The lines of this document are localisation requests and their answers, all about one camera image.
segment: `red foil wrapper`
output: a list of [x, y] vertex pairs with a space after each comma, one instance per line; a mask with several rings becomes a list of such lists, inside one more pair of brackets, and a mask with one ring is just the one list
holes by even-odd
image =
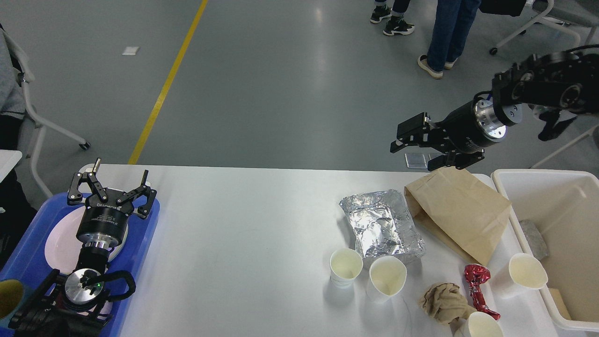
[[498, 320], [501, 315], [487, 306], [485, 298], [480, 290], [480, 285], [485, 283], [491, 278], [491, 272], [485, 266], [480, 264], [468, 264], [464, 268], [464, 278], [470, 286], [470, 297], [472, 297], [472, 304], [476, 310], [489, 314], [495, 320]]

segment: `brown paper bag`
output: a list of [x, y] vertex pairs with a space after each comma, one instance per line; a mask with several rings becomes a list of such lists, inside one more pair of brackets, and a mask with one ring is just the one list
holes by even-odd
[[511, 202], [466, 170], [442, 167], [406, 186], [414, 220], [469, 263], [486, 266]]

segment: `chair leg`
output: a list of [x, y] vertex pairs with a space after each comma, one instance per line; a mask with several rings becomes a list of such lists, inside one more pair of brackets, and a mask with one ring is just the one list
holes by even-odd
[[504, 44], [508, 43], [511, 39], [517, 37], [521, 32], [527, 30], [530, 26], [535, 24], [535, 22], [539, 22], [540, 19], [542, 19], [542, 17], [540, 15], [533, 17], [529, 22], [526, 22], [522, 27], [518, 28], [515, 32], [511, 33], [505, 39], [499, 41], [495, 45], [495, 47], [499, 48], [499, 47], [503, 46]]
[[546, 163], [547, 161], [549, 161], [551, 158], [557, 156], [558, 154], [560, 154], [561, 152], [563, 152], [564, 150], [567, 150], [569, 148], [571, 148], [572, 146], [578, 144], [581, 140], [589, 137], [592, 135], [593, 131], [595, 131], [595, 129], [599, 128], [599, 125], [596, 125], [594, 127], [592, 127], [590, 130], [588, 130], [587, 132], [581, 134], [580, 136], [574, 138], [572, 141], [570, 141], [569, 143], [567, 143], [566, 145], [562, 146], [561, 148], [559, 148], [557, 151], [553, 152], [552, 154], [546, 156], [545, 158], [543, 158], [542, 160], [540, 160], [539, 162], [537, 162], [536, 164], [534, 164], [533, 166], [529, 167], [529, 169], [536, 169], [537, 167], [539, 167], [540, 165]]
[[35, 183], [41, 189], [42, 193], [46, 195], [47, 198], [50, 198], [53, 194], [50, 192], [50, 189], [44, 182], [41, 180], [40, 175], [37, 172], [37, 161], [40, 157], [41, 147], [44, 143], [44, 138], [46, 137], [46, 126], [40, 126], [40, 130], [35, 138], [35, 146], [34, 150], [31, 153], [31, 161], [29, 162], [29, 170], [31, 171], [31, 175], [34, 177]]
[[560, 32], [564, 32], [568, 35], [572, 35], [572, 37], [574, 37], [574, 46], [573, 46], [574, 48], [576, 48], [580, 45], [580, 34], [573, 31], [572, 29], [566, 28], [565, 26], [562, 26], [562, 25], [558, 25], [557, 23], [553, 23], [546, 19], [541, 19], [540, 23], [544, 24], [545, 26], [551, 27], [553, 29], [557, 29]]
[[68, 131], [67, 129], [48, 121], [46, 118], [43, 118], [40, 115], [38, 115], [35, 110], [35, 107], [33, 107], [33, 105], [31, 104], [31, 100], [29, 99], [29, 84], [27, 82], [22, 82], [21, 86], [23, 89], [23, 96], [25, 98], [25, 106], [27, 108], [27, 113], [29, 114], [31, 119], [33, 119], [38, 124], [47, 126], [51, 129], [54, 129], [54, 130], [62, 133], [63, 135], [75, 140], [80, 145], [84, 145], [87, 143], [87, 140], [85, 140], [84, 138], [82, 138], [82, 137]]
[[518, 34], [525, 31], [528, 27], [532, 26], [535, 22], [540, 22], [542, 18], [547, 16], [547, 14], [553, 9], [555, 0], [547, 0], [547, 8], [544, 11], [539, 13], [537, 16], [533, 17], [529, 22], [526, 22], [524, 26], [520, 27], [517, 31], [511, 33], [508, 37], [501, 40], [498, 44], [495, 45], [496, 48], [503, 46], [508, 43], [511, 39], [515, 38]]
[[589, 32], [589, 36], [586, 37], [585, 46], [587, 44], [591, 43], [591, 40], [593, 39], [593, 35], [595, 35], [596, 30], [597, 30], [597, 27], [591, 28], [591, 31]]

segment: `gray floor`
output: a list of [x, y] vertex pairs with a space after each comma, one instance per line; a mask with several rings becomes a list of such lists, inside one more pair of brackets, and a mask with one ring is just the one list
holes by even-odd
[[[92, 143], [83, 152], [49, 131], [39, 167], [53, 192], [65, 191], [96, 157], [127, 162], [200, 2], [0, 2], [0, 22], [31, 58], [39, 112]], [[494, 73], [572, 44], [535, 25], [490, 56], [533, 12], [479, 14], [456, 67], [433, 80], [416, 58], [428, 48], [435, 6], [413, 1], [407, 18], [415, 32], [386, 37], [383, 25], [368, 21], [371, 1], [210, 1], [138, 163], [408, 170], [403, 154], [389, 153], [397, 123], [422, 111], [441, 120], [489, 89]], [[122, 56], [126, 46], [141, 49]], [[528, 112], [470, 171], [527, 168], [597, 123], [580, 118], [543, 143], [543, 124]], [[44, 199], [26, 164], [18, 173], [39, 206]], [[598, 174], [599, 154], [586, 140], [543, 168]]]

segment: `white plastic bin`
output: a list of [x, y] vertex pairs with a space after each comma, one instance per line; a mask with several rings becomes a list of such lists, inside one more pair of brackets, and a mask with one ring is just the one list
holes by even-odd
[[531, 220], [549, 248], [541, 262], [547, 286], [561, 292], [572, 319], [559, 313], [547, 287], [541, 295], [555, 324], [599, 332], [599, 180], [580, 171], [497, 170], [497, 191], [512, 201], [510, 221], [531, 253], [518, 220]]

